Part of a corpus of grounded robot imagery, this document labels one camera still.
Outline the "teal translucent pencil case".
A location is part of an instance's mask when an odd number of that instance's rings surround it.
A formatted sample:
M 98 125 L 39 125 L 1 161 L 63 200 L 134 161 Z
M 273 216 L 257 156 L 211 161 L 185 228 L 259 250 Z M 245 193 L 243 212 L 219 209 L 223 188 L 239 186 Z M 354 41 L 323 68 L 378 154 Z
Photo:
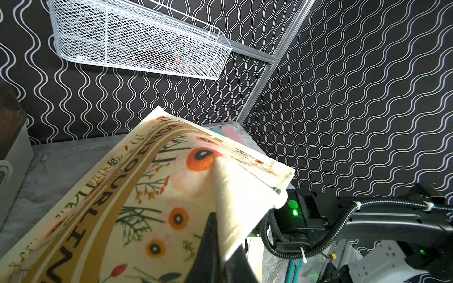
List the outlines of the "teal translucent pencil case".
M 221 130 L 220 127 L 211 127 L 210 131 L 215 132 L 216 134 L 219 134 L 221 136 L 225 136 L 224 132 Z

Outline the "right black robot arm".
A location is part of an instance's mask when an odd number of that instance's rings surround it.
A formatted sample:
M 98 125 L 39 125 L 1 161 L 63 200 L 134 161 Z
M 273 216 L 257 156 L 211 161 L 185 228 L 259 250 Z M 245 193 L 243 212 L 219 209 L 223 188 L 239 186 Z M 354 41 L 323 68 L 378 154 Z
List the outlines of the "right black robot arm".
M 400 283 L 422 274 L 453 277 L 453 208 L 432 186 L 396 197 L 340 197 L 290 189 L 257 236 L 288 260 L 294 283 L 309 258 L 323 257 L 319 283 Z

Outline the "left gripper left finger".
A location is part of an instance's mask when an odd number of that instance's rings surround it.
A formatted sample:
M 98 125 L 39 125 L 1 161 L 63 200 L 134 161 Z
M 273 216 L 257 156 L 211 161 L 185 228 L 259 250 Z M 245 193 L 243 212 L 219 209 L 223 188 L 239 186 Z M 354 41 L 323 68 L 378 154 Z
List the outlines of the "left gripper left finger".
M 218 223 L 215 212 L 209 214 L 197 256 L 185 283 L 219 283 L 221 263 L 218 242 Z

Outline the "pink pencil case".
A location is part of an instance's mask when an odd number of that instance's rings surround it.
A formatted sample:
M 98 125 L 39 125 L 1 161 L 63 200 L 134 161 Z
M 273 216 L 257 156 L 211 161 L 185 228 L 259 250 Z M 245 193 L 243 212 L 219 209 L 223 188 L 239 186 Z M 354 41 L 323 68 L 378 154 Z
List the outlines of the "pink pencil case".
M 228 137 L 229 139 L 234 140 L 242 145 L 244 144 L 243 140 L 239 137 L 233 127 L 229 125 L 221 126 L 220 130 L 223 132 L 224 136 Z

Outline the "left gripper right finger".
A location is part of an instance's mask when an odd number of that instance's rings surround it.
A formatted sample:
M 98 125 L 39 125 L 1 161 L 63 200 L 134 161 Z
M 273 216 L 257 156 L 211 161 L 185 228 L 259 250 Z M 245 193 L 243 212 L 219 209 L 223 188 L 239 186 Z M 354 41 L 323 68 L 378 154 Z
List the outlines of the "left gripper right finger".
M 245 250 L 240 245 L 224 264 L 225 283 L 258 283 L 250 267 Z

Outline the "cream canvas tote bag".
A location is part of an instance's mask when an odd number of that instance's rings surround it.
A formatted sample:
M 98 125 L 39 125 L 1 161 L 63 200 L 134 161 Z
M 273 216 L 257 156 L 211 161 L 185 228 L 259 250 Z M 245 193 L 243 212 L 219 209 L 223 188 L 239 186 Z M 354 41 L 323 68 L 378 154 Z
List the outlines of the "cream canvas tote bag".
M 224 264 L 291 167 L 155 108 L 2 259 L 4 283 L 184 283 L 215 212 Z

